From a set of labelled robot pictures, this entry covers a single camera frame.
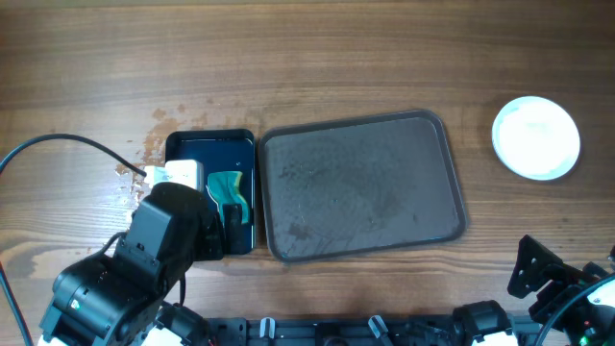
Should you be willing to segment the green and yellow sponge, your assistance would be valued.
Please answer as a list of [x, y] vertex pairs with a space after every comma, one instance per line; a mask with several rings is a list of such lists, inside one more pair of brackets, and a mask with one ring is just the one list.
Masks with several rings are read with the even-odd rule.
[[232, 205], [240, 206], [242, 225], [251, 221], [249, 204], [240, 192], [242, 177], [243, 173], [240, 171], [214, 172], [207, 176], [207, 192], [222, 223], [225, 222], [224, 207]]

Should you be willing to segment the white plate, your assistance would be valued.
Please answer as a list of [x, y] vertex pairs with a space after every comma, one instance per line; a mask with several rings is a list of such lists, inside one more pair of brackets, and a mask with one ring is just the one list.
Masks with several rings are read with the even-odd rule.
[[534, 181], [554, 181], [578, 163], [578, 127], [557, 103], [523, 96], [505, 104], [491, 130], [496, 156], [510, 171]]

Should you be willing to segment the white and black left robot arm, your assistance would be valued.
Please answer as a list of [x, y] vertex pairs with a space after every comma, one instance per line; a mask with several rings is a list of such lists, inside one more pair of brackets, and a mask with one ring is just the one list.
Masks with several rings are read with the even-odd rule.
[[165, 298], [185, 286], [196, 261], [221, 260], [225, 229], [240, 225], [238, 203], [211, 210], [191, 187], [160, 183], [145, 197], [128, 231], [105, 249], [68, 266], [53, 283], [39, 324], [41, 345], [211, 345], [209, 322]]

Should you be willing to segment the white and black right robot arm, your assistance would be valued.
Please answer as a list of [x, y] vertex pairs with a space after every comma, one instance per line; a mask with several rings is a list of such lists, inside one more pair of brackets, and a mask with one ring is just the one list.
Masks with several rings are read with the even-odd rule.
[[577, 346], [614, 344], [614, 272], [594, 262], [577, 269], [529, 235], [519, 241], [507, 285], [509, 295], [536, 301], [529, 324], [515, 322], [495, 301], [454, 310], [454, 345], [534, 345], [551, 331], [566, 334]]

